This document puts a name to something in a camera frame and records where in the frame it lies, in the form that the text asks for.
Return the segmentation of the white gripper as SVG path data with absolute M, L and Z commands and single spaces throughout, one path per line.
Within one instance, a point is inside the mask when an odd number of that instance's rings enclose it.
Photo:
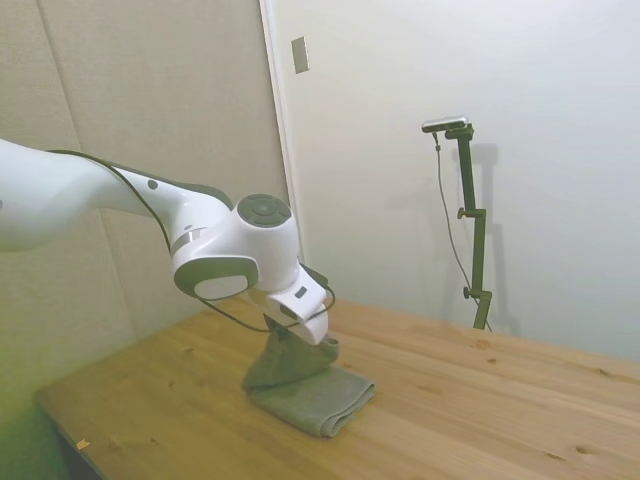
M 272 337 L 285 341 L 290 331 L 308 344 L 317 345 L 322 341 L 325 348 L 338 351 L 339 341 L 325 337 L 329 326 L 325 304 L 328 297 L 328 279 L 302 264 L 288 287 L 274 292 L 251 290 L 251 301 L 269 318 Z

